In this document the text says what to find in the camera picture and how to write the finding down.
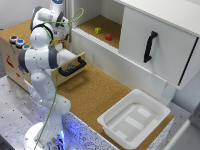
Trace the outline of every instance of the cable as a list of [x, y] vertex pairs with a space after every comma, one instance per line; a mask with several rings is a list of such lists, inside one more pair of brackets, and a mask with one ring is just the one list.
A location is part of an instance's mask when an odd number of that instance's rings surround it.
[[[74, 18], [76, 17], [76, 15], [78, 14], [78, 12], [79, 12], [80, 10], [82, 10], [81, 15], [80, 15], [78, 18], [76, 18], [76, 19], [74, 20]], [[69, 30], [68, 30], [68, 34], [69, 34], [69, 32], [70, 32], [70, 30], [71, 30], [71, 24], [72, 24], [73, 22], [77, 21], [78, 19], [80, 19], [80, 18], [83, 16], [83, 13], [84, 13], [84, 9], [83, 9], [83, 8], [79, 8], [70, 22], [52, 22], [52, 21], [45, 21], [44, 24], [45, 24], [45, 23], [48, 23], [48, 22], [51, 22], [51, 23], [69, 23], [69, 24], [70, 24], [70, 28], [69, 28]], [[47, 32], [47, 34], [49, 35], [49, 38], [51, 39], [51, 41], [52, 41], [52, 43], [53, 43], [53, 46], [55, 47], [54, 42], [53, 42], [53, 39], [51, 38], [50, 33], [47, 31], [47, 29], [44, 28], [44, 30], [45, 30], [45, 31]], [[38, 145], [38, 143], [39, 143], [39, 141], [40, 141], [40, 138], [41, 138], [41, 136], [42, 136], [42, 134], [43, 134], [43, 132], [44, 132], [44, 129], [45, 129], [46, 125], [47, 125], [47, 122], [48, 122], [48, 120], [49, 120], [49, 117], [50, 117], [50, 115], [51, 115], [53, 106], [54, 106], [55, 101], [56, 101], [56, 95], [57, 95], [57, 90], [58, 90], [58, 68], [57, 68], [56, 79], [57, 79], [57, 80], [56, 80], [56, 92], [55, 92], [53, 104], [52, 104], [52, 106], [51, 106], [50, 112], [49, 112], [48, 117], [47, 117], [47, 119], [46, 119], [46, 122], [45, 122], [45, 124], [44, 124], [44, 126], [43, 126], [43, 128], [42, 128], [42, 132], [40, 133], [40, 136], [39, 136], [39, 138], [38, 138], [38, 140], [37, 140], [37, 143], [36, 143], [36, 145], [35, 145], [34, 150], [36, 149], [36, 147], [37, 147], [37, 145]]]

